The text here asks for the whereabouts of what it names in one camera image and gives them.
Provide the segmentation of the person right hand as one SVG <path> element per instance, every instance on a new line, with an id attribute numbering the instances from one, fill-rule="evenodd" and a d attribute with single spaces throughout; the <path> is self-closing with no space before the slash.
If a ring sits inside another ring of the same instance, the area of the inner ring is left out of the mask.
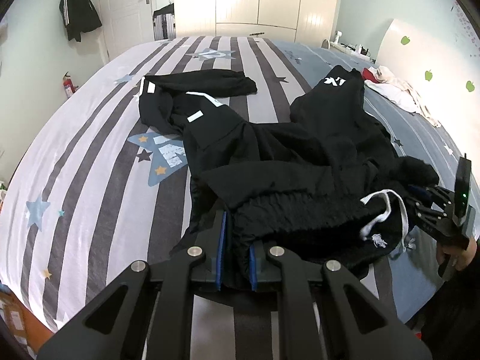
<path id="1" fill-rule="evenodd" d="M 436 259 L 439 265 L 443 264 L 445 258 L 449 255 L 450 260 L 454 261 L 453 267 L 457 271 L 464 270 L 475 257 L 477 251 L 477 242 L 473 237 L 470 237 L 469 244 L 466 250 L 453 245 L 444 245 L 437 243 Z"/>

